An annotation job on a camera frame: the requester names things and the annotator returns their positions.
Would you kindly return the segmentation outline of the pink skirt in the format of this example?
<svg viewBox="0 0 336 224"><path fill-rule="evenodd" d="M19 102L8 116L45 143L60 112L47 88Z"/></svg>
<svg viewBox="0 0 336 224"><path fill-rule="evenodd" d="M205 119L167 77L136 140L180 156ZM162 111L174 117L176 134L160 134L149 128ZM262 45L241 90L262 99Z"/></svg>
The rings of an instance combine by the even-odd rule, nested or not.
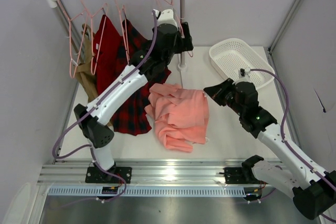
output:
<svg viewBox="0 0 336 224"><path fill-rule="evenodd" d="M209 107L204 91L156 83L150 87L148 100L145 112L167 150L191 153L193 144L206 143Z"/></svg>

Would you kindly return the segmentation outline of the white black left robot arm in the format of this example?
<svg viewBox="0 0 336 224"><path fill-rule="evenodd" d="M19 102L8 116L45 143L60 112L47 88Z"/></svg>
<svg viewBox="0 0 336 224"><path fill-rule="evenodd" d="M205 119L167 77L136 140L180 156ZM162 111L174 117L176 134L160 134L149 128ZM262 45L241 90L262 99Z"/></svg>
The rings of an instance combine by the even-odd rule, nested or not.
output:
<svg viewBox="0 0 336 224"><path fill-rule="evenodd" d="M182 27L158 22L148 49L137 51L117 79L88 105L76 105L74 113L84 137L92 149L96 166L110 170L115 161L110 151L114 131L107 124L126 100L162 74L175 54L193 50L188 22Z"/></svg>

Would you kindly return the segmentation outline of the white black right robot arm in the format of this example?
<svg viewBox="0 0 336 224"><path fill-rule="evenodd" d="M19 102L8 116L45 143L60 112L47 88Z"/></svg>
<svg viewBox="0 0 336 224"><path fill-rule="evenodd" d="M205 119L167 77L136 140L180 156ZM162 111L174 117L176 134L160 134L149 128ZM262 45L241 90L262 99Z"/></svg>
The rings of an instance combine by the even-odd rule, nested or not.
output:
<svg viewBox="0 0 336 224"><path fill-rule="evenodd" d="M266 145L287 168L276 168L255 155L243 163L250 176L287 195L309 220L335 205L335 171L328 172L290 138L281 135L280 124L260 106L253 83L227 79L204 91L219 106L232 109L239 116L242 128Z"/></svg>

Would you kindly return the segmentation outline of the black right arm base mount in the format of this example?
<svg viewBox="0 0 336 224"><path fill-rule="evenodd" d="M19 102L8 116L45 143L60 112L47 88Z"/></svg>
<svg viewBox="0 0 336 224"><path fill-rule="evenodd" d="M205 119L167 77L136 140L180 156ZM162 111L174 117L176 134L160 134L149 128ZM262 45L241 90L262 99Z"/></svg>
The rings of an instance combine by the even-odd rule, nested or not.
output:
<svg viewBox="0 0 336 224"><path fill-rule="evenodd" d="M264 158L254 155L241 163L241 167L225 167L219 174L225 177L227 184L259 184L260 181L252 173L252 168L256 163Z"/></svg>

